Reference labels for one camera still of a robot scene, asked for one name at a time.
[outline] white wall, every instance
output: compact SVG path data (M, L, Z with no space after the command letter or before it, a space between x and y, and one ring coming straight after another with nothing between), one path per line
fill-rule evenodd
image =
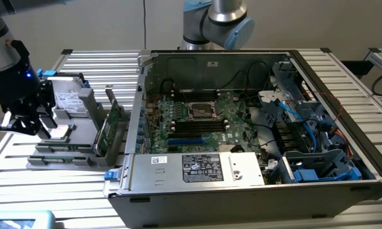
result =
M148 48L181 40L181 0L145 0ZM245 48L328 47L343 59L382 47L382 0L245 0L256 21ZM141 0L76 0L5 18L34 68L50 68L64 48L142 48Z

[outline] warning label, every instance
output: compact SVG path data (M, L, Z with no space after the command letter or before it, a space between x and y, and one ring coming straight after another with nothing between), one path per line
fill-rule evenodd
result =
M86 112L77 93L54 93L54 97L58 108L64 109L68 113Z
M219 154L183 155L183 181L223 181Z

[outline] motherboard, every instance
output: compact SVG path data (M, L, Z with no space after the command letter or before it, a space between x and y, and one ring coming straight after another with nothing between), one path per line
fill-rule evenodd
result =
M237 116L240 93L160 95L148 104L150 153L257 152L249 120Z

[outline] white sticker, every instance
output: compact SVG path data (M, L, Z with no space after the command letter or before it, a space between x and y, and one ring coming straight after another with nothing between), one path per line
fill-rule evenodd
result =
M54 96L57 107L64 109L68 113L86 112L77 93L54 93Z
M208 61L208 67L217 67L217 61Z
M152 156L152 157L150 157L150 163L152 163L152 164L163 164L163 163L167 163L167 157L165 157L165 156Z

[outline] power supply label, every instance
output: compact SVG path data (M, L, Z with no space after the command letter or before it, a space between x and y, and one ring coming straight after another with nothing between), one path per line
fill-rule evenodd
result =
M223 181L219 154L183 155L183 181Z

